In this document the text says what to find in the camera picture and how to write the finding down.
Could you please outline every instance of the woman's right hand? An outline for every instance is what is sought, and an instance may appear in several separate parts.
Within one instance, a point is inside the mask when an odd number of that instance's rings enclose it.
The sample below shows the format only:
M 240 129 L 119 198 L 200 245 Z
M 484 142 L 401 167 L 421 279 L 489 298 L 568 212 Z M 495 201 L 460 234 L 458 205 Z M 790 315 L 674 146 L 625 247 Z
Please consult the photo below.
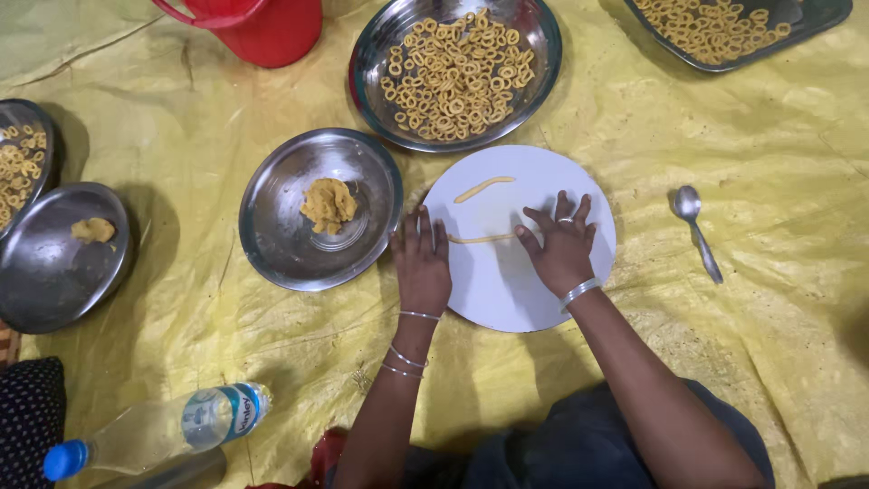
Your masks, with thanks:
M 586 218 L 592 208 L 591 196 L 582 196 L 580 208 L 573 215 L 573 223 L 558 222 L 561 218 L 570 218 L 573 207 L 567 200 L 567 193 L 560 191 L 555 205 L 555 221 L 548 214 L 530 207 L 522 210 L 540 226 L 543 232 L 542 248 L 527 227 L 518 225 L 515 228 L 516 236 L 525 246 L 537 275 L 557 298 L 565 297 L 574 287 L 594 277 L 588 255 L 592 250 L 596 226 L 586 226 Z

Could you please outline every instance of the dark clothing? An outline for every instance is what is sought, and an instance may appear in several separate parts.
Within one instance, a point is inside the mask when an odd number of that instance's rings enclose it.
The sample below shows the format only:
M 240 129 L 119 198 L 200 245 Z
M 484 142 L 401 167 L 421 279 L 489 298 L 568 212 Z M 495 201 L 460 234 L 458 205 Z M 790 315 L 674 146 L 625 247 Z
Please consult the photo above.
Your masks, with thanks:
M 763 439 L 751 422 L 699 382 L 685 383 L 730 429 L 769 486 L 775 487 Z M 656 485 L 604 382 L 555 403 L 535 431 L 500 432 L 480 444 L 471 456 L 412 448 L 402 487 L 643 489 Z

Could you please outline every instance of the yellow tarpaulin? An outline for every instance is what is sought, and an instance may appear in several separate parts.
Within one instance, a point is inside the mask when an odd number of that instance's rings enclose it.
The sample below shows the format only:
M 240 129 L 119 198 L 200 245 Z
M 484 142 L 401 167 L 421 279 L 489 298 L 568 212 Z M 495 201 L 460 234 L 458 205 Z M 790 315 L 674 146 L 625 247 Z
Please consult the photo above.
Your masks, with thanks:
M 274 410 L 225 446 L 222 487 L 295 483 L 324 429 L 350 426 L 395 328 L 385 254 L 320 293 L 278 288 L 237 235 L 260 162 L 304 131 L 369 131 L 347 89 L 356 37 L 382 2 L 326 2 L 302 61 L 264 70 L 147 2 L 7 0 L 0 97 L 41 104 L 69 146 L 63 180 L 120 192 L 142 240 L 120 291 L 85 320 L 27 337 L 66 367 L 67 438 L 127 406 L 250 379 Z M 758 427 L 781 487 L 869 472 L 869 3 L 844 24 L 722 76 L 665 52 L 620 0 L 550 2 L 564 41 L 553 93 L 497 144 L 533 144 L 591 173 L 613 209 L 607 291 L 640 335 Z M 387 144 L 405 198 L 465 156 Z M 668 209 L 693 184 L 716 286 Z M 413 441 L 467 448 L 542 419 L 601 379 L 574 323 L 492 332 L 448 313 Z M 90 472 L 62 485 L 87 487 Z

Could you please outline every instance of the spoon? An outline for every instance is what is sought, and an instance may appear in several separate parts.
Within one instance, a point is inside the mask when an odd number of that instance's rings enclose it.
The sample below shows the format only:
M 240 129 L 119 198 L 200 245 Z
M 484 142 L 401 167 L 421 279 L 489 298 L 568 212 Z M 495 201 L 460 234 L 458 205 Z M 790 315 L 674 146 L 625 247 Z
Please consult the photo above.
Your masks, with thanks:
M 676 197 L 673 200 L 673 210 L 676 215 L 684 219 L 691 225 L 691 229 L 697 233 L 697 242 L 700 244 L 700 255 L 703 256 L 703 266 L 706 267 L 706 272 L 716 284 L 724 282 L 724 277 L 721 277 L 721 271 L 718 269 L 718 264 L 715 263 L 715 258 L 712 256 L 712 251 L 706 240 L 703 238 L 703 233 L 697 227 L 697 216 L 700 214 L 700 195 L 691 185 L 685 185 L 676 191 Z

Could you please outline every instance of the steel bowl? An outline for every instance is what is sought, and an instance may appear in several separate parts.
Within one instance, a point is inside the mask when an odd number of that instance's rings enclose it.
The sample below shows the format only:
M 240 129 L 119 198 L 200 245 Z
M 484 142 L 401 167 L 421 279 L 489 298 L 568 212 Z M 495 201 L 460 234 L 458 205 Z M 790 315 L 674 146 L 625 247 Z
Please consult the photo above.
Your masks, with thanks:
M 103 218 L 108 243 L 84 244 L 70 227 Z M 0 250 L 0 318 L 12 329 L 53 332 L 83 316 L 121 284 L 132 262 L 127 212 L 109 187 L 59 187 L 23 211 Z
M 318 178 L 347 184 L 359 205 L 334 236 L 302 215 Z M 361 132 L 319 129 L 278 147 L 250 179 L 238 231 L 250 263 L 275 285 L 322 291 L 362 273 L 383 253 L 401 216 L 401 173 L 382 144 Z
M 20 98 L 9 98 L 6 100 L 0 100 L 0 127 L 6 128 L 11 125 L 16 125 L 18 127 L 29 125 L 35 131 L 45 131 L 45 140 L 46 140 L 46 148 L 45 148 L 45 159 L 43 160 L 43 173 L 32 185 L 32 192 L 30 193 L 30 197 L 27 199 L 27 202 L 24 203 L 24 207 L 21 208 L 20 211 L 16 212 L 12 216 L 12 220 L 5 228 L 0 228 L 0 240 L 2 240 L 10 231 L 12 231 L 15 226 L 21 222 L 22 215 L 24 211 L 27 210 L 28 207 L 33 205 L 34 202 L 43 194 L 44 191 L 49 190 L 52 186 L 54 186 L 56 181 L 56 168 L 54 157 L 55 157 L 55 148 L 56 148 L 56 140 L 55 140 L 55 130 L 54 125 L 51 123 L 51 118 L 46 114 L 42 109 L 39 108 L 38 105 L 32 103 L 30 100 L 22 100 Z M 4 140 L 3 136 L 0 135 L 0 146 L 4 146 L 6 144 L 14 144 L 16 141 L 8 141 Z
M 401 108 L 386 100 L 380 79 L 388 64 L 389 47 L 400 45 L 411 26 L 426 17 L 452 23 L 471 10 L 491 10 L 490 19 L 516 29 L 520 48 L 534 49 L 531 67 L 536 76 L 510 104 L 514 111 L 479 135 L 454 141 L 428 141 L 399 129 L 394 119 Z M 356 40 L 350 58 L 350 93 L 356 108 L 378 134 L 411 150 L 426 152 L 464 151 L 491 143 L 534 114 L 555 85 L 561 68 L 561 32 L 552 11 L 542 0 L 393 0 L 371 19 Z

